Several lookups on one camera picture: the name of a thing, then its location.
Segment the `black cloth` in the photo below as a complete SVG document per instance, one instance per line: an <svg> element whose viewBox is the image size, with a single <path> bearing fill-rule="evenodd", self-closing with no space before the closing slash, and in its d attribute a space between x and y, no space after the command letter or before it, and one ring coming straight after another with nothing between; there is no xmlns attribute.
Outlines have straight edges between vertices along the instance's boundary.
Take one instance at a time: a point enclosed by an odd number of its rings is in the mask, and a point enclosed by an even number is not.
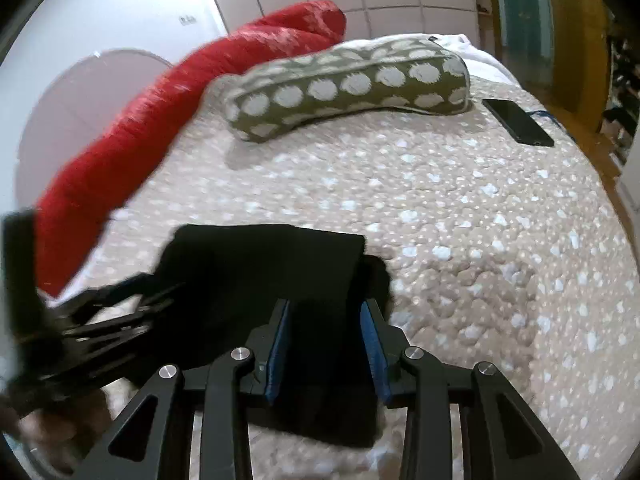
<svg viewBox="0 0 640 480"><path fill-rule="evenodd" d="M267 323L278 298L291 300L292 344L280 396L269 410L251 409L248 420L334 444L370 446L377 400L358 314L366 298L386 305L389 277L384 262L365 256L364 248L359 235L288 225L179 228L154 275L186 286L178 296L180 316L172 316L166 332L170 338L158 331L154 366L212 362Z"/></svg>

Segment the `bedspread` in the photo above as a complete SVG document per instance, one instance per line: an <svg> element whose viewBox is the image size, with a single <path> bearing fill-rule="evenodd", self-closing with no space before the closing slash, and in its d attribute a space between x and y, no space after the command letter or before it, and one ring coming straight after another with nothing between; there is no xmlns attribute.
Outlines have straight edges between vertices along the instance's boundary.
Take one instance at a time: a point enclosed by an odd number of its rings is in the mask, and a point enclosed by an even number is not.
<svg viewBox="0 0 640 480"><path fill-rule="evenodd" d="M110 224L87 284L150 269L188 222L363 234L392 275L390 322L412 344L446 363L495 362L580 476L612 479L638 443L638 274L572 140L541 119L556 146L517 144L480 99L540 103L472 78L474 105L457 116L372 111L252 144L235 140L218 111L231 77L210 85L164 163ZM370 450L251 428L254 475L395 479L405 416L382 410ZM461 479L455 411L452 424Z"/></svg>

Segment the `polka dot pillow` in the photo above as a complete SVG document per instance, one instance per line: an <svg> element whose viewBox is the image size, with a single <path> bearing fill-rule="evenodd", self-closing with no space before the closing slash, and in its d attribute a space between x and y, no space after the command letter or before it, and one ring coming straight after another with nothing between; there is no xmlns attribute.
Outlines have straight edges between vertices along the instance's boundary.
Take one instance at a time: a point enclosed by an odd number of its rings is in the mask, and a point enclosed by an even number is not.
<svg viewBox="0 0 640 480"><path fill-rule="evenodd" d="M224 99L238 137L261 142L305 121L370 108L456 114L468 104L469 73L427 35L404 34L257 65Z"/></svg>

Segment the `beige bedspread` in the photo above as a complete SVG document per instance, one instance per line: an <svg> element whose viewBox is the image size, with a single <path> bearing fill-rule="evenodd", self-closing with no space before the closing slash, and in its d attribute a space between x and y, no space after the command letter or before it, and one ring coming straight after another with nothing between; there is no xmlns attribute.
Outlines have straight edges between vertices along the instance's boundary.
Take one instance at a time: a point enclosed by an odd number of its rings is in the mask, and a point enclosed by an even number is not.
<svg viewBox="0 0 640 480"><path fill-rule="evenodd" d="M116 216L87 285L147 270L181 224L286 222L360 233L392 275L391 322L447 363L495 362L583 479L614 478L638 443L640 304L632 251L596 171L514 142L480 104L525 91L472 79L453 117L373 111L265 144L236 140L214 82L162 166ZM124 402L112 386L112 403ZM251 428L256 478L398 477L405 414L371 450ZM454 428L460 426L454 413ZM454 477L462 478L460 439Z"/></svg>

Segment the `black smartphone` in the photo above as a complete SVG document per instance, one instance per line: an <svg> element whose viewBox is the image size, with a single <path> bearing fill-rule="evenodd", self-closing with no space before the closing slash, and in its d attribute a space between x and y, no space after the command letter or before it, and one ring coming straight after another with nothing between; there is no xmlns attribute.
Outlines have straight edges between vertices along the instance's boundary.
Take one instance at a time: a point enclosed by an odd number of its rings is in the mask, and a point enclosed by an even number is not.
<svg viewBox="0 0 640 480"><path fill-rule="evenodd" d="M482 99L482 104L500 121L516 142L530 146L554 145L554 140L546 131L513 101Z"/></svg>

